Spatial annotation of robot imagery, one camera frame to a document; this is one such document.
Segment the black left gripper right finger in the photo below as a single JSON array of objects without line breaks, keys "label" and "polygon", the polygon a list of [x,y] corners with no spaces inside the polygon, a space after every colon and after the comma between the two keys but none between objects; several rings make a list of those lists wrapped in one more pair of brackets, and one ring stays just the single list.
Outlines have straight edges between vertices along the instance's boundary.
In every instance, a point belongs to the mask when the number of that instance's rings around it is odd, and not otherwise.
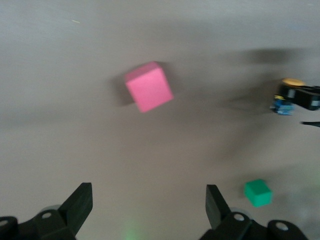
[{"label": "black left gripper right finger", "polygon": [[217,185],[206,186],[205,210],[211,228],[199,240],[261,240],[253,220],[231,211]]}]

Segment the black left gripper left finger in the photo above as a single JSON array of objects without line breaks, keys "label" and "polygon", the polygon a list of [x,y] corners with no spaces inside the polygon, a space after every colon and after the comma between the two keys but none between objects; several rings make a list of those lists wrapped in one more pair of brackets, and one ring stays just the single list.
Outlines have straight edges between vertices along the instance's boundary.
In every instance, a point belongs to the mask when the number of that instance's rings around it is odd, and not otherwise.
[{"label": "black left gripper left finger", "polygon": [[58,209],[46,209],[33,218],[39,240],[77,240],[92,209],[92,184],[81,183]]}]

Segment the yellow mushroom push button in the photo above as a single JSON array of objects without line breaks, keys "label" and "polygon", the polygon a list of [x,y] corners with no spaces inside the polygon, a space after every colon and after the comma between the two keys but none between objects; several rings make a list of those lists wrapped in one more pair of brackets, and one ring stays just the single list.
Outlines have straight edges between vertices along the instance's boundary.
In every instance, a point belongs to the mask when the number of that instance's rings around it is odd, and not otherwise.
[{"label": "yellow mushroom push button", "polygon": [[295,78],[282,78],[269,109],[280,116],[291,116],[296,89],[305,86],[305,82]]}]

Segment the green foam cube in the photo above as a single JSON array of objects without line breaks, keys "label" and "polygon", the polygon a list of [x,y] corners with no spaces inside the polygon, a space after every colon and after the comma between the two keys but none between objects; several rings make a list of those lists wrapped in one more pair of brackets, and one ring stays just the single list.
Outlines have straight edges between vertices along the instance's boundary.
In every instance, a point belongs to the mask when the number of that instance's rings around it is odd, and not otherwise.
[{"label": "green foam cube", "polygon": [[273,200],[272,190],[262,179],[246,182],[244,185],[244,195],[256,208],[269,205]]}]

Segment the red foam cube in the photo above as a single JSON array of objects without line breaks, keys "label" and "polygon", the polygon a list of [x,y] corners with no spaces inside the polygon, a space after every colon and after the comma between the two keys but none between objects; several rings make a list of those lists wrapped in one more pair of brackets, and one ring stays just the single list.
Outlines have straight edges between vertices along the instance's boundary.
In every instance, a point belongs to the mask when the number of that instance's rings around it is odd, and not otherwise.
[{"label": "red foam cube", "polygon": [[128,72],[124,79],[133,101],[142,113],[174,99],[165,72],[155,61]]}]

